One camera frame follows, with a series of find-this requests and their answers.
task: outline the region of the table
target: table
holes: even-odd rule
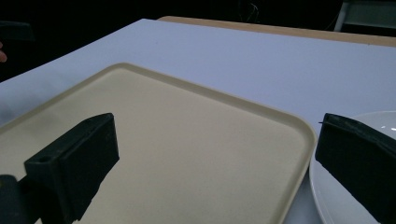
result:
[[[396,38],[164,17],[140,20],[0,83],[0,125],[114,63],[134,63],[299,116],[396,110]],[[309,176],[285,223],[319,223]]]

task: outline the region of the white table surface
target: white table surface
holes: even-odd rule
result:
[[[317,135],[325,113],[396,110],[396,48],[140,20],[0,83],[0,125],[125,62],[290,112]],[[308,175],[285,223],[320,223]]]

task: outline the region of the tray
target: tray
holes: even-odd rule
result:
[[[0,130],[0,171],[80,121],[115,116],[120,161],[80,223],[281,223],[316,145],[289,113],[114,64]]]

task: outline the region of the wooden table edge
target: wooden table edge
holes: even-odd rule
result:
[[[338,33],[338,32],[330,32],[330,31],[319,31],[319,30],[308,30],[308,29],[300,29],[300,28],[270,26],[270,25],[262,25],[262,24],[242,23],[235,21],[214,21],[214,20],[196,19],[196,18],[187,18],[187,17],[174,17],[174,16],[165,16],[159,18],[158,20],[186,23],[192,25],[203,25],[203,26],[243,30],[250,32],[275,34],[275,35],[293,35],[293,36],[311,37],[317,39],[360,43],[367,45],[396,47],[396,37],[391,37],[391,36]]]

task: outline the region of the tray rim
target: tray rim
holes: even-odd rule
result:
[[[282,211],[280,213],[279,217],[279,223],[282,223],[286,217],[286,214],[289,212],[289,209],[291,207],[291,204],[295,198],[295,195],[297,193],[297,190],[299,189],[301,183],[303,182],[304,175],[307,173],[307,169],[310,163],[310,159],[312,157],[312,154],[315,150],[318,138],[317,135],[312,128],[312,126],[302,119],[301,117],[292,114],[290,112],[269,106],[269,105],[264,105],[260,104],[236,95],[232,95],[230,93],[224,92],[224,91],[219,91],[215,90],[213,88],[208,88],[206,86],[196,84],[194,82],[188,81],[183,78],[178,78],[178,77],[172,77],[169,75],[166,75],[161,72],[157,72],[151,69],[147,69],[146,67],[138,66],[132,63],[115,63],[112,64],[101,71],[93,74],[92,76],[82,80],[75,86],[60,92],[59,94],[53,96],[50,98],[47,102],[38,105],[37,107],[33,108],[30,111],[27,111],[26,113],[18,116],[17,118],[7,122],[4,124],[2,127],[0,127],[0,135],[5,133],[7,130],[12,129],[13,127],[18,126],[19,124],[23,123],[25,120],[33,117],[37,113],[39,113],[41,110],[44,110],[45,108],[56,104],[59,101],[62,101],[62,99],[66,98],[70,94],[72,94],[75,91],[83,89],[85,86],[89,85],[90,83],[93,83],[95,80],[100,79],[101,77],[104,77],[107,75],[109,72],[112,72],[117,69],[125,69],[130,72],[137,73],[139,75],[142,75],[144,77],[152,78],[155,80],[159,80],[161,82],[164,82],[168,85],[175,86],[177,88],[186,90],[186,91],[191,91],[193,93],[197,93],[199,95],[203,95],[204,97],[216,100],[218,102],[222,102],[227,105],[234,106],[236,108],[244,109],[249,113],[256,114],[260,117],[262,115],[271,115],[271,119],[275,118],[276,116],[279,116],[279,114],[282,116],[282,120],[280,119],[273,119],[276,122],[283,123],[287,126],[290,126],[294,129],[305,131],[304,138],[306,138],[309,141],[309,146],[307,146],[307,157],[304,157],[304,163],[302,165],[303,169],[299,172],[298,176],[296,176],[296,183],[295,186],[292,188],[290,191],[290,196],[287,199],[287,202],[284,204],[285,206],[283,207]],[[265,113],[258,113],[260,110],[264,110]]]

